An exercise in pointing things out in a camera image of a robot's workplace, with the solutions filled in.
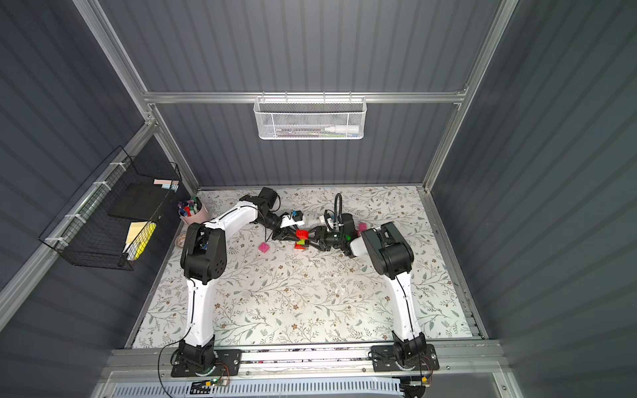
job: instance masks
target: white tube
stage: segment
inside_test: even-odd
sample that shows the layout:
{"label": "white tube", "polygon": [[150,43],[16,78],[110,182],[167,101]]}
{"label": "white tube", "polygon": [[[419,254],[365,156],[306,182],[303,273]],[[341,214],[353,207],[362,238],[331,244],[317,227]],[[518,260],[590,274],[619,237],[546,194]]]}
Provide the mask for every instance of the white tube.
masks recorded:
{"label": "white tube", "polygon": [[334,125],[326,127],[325,132],[331,132],[341,136],[357,136],[359,133],[359,127],[358,125]]}

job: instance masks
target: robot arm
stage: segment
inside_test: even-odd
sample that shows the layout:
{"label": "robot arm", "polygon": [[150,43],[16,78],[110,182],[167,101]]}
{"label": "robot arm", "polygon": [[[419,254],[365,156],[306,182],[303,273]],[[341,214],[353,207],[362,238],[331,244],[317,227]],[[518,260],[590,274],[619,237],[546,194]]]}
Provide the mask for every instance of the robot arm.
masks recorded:
{"label": "robot arm", "polygon": [[181,265],[188,286],[187,332],[179,342],[178,358],[190,371],[206,376],[215,364],[214,324],[210,316],[214,285],[227,265],[226,241],[243,226],[257,222],[280,240],[296,240],[291,225],[303,225],[303,213],[277,216],[270,209],[276,192],[263,188],[258,196],[246,195],[230,210],[203,224],[191,224],[186,232]]}

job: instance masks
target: red wire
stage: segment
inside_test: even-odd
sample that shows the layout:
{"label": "red wire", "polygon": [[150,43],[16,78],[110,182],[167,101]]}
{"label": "red wire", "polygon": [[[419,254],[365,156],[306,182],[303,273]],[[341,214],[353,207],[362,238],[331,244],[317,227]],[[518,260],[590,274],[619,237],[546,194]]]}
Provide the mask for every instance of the red wire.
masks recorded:
{"label": "red wire", "polygon": [[429,368],[429,365],[427,365],[427,362],[425,362],[423,360],[421,360],[420,362],[423,363],[427,367],[427,371],[429,372],[429,381],[433,381],[434,371]]}

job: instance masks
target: notepad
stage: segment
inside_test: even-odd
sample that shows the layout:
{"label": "notepad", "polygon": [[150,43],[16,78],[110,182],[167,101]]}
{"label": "notepad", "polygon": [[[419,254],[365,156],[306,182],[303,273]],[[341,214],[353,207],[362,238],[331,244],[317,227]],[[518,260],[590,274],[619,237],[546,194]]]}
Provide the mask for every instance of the notepad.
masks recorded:
{"label": "notepad", "polygon": [[157,224],[154,222],[131,222],[126,236],[126,245],[122,253],[128,252],[128,259],[131,261],[137,260],[144,252],[156,227]]}

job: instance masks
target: aluminum frame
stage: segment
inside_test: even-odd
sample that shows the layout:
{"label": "aluminum frame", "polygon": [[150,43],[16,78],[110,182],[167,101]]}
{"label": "aluminum frame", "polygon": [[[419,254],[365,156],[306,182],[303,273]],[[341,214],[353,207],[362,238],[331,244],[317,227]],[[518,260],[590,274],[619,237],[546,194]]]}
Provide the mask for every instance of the aluminum frame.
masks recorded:
{"label": "aluminum frame", "polygon": [[[419,371],[374,373],[367,355],[373,345],[391,343],[332,343],[308,345],[256,345],[222,347],[240,349],[239,375],[231,380],[282,380],[287,378],[397,377],[418,375]],[[491,373],[503,398],[522,398],[511,367],[498,340],[438,340],[434,343],[440,362],[436,374]],[[190,382],[206,378],[172,378],[169,364],[172,349],[159,358],[159,375],[164,383]],[[158,348],[113,350],[92,397],[112,395],[118,383],[156,382]],[[260,361],[276,363],[259,363]]]}
{"label": "aluminum frame", "polygon": [[[126,153],[131,156],[137,155],[146,145],[148,140],[157,130],[157,124],[154,120],[147,120],[126,144],[123,151],[120,151],[113,158],[111,163],[96,178],[96,181],[104,181],[106,177],[116,168],[119,167],[118,162],[122,162]],[[68,211],[69,214],[77,213],[77,211],[86,204],[92,194],[99,188],[98,184],[91,184],[89,189],[82,195],[75,205]],[[60,235],[62,231],[71,222],[69,217],[64,217],[51,234],[47,237],[54,238]],[[51,268],[53,263],[58,259],[58,254],[44,243],[40,244],[36,251],[29,257],[24,265],[18,270],[13,278],[0,291],[0,330],[6,326],[12,316],[18,311],[22,303],[29,297],[29,294],[35,289],[40,280]]]}
{"label": "aluminum frame", "polygon": [[425,192],[423,188],[418,189],[418,195],[420,196],[420,201],[422,202],[425,213],[427,214],[429,225],[434,231],[436,242],[438,243],[438,247],[440,247],[440,254],[445,260],[447,272],[449,272],[449,278],[451,278],[454,283],[454,288],[458,295],[458,299],[460,300],[460,304],[464,310],[470,311],[471,314],[473,314],[473,319],[478,327],[480,337],[488,339],[489,335],[482,319],[480,318],[475,301],[471,296],[469,285],[467,285],[467,281],[464,278],[458,258],[455,256],[454,247],[451,245],[451,240],[449,240],[447,230],[440,218],[440,213],[438,213],[434,198],[430,192]]}
{"label": "aluminum frame", "polygon": [[161,117],[159,111],[150,106],[143,98],[143,93],[147,91],[146,85],[135,69],[122,42],[117,37],[117,33],[109,22],[99,1],[73,0],[73,4],[75,4],[75,7],[80,12],[93,37],[95,37],[95,40],[117,73],[117,76],[119,76],[122,84],[124,84],[126,91],[128,91],[138,111],[145,119],[158,121],[161,130],[157,132],[155,137],[164,150],[168,160],[179,166],[179,171],[182,174],[182,183],[186,189],[191,194],[194,194],[199,188],[197,178],[177,146],[170,129]]}
{"label": "aluminum frame", "polygon": [[442,165],[449,154],[449,150],[454,143],[455,137],[458,135],[458,132],[462,127],[464,118],[466,117],[469,107],[480,88],[480,84],[482,83],[484,75],[487,72],[487,68],[491,63],[491,59],[496,52],[497,45],[500,43],[500,39],[505,32],[506,26],[513,15],[513,11],[515,10],[517,3],[518,0],[502,0],[500,2],[496,16],[489,28],[487,38],[480,49],[480,53],[478,54],[476,62],[473,65],[473,69],[471,70],[471,74],[469,75],[464,101],[453,114],[452,119],[440,140],[440,144],[436,149],[436,154],[429,166],[429,170],[427,170],[425,179],[422,182],[422,186],[425,187],[425,191],[427,192],[430,192],[436,183],[436,179],[440,174]]}
{"label": "aluminum frame", "polygon": [[460,104],[464,92],[146,92],[150,104],[253,104],[257,98],[267,101],[323,103],[365,101],[368,104]]}

